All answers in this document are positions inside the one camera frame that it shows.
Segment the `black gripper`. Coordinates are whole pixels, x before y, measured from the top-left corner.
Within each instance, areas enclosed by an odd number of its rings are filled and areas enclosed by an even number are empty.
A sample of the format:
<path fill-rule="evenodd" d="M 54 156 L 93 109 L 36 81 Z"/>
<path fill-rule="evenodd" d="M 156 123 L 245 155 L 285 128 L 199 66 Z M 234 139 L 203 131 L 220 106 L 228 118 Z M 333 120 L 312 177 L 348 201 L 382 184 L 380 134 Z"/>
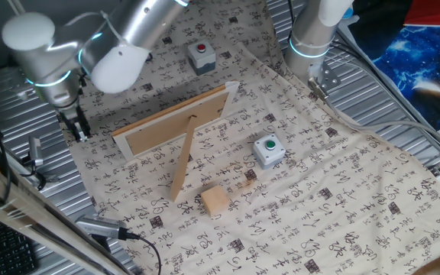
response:
<path fill-rule="evenodd" d="M 79 105 L 58 108 L 57 111 L 76 141 L 87 141 L 91 137 L 89 124 Z"/>

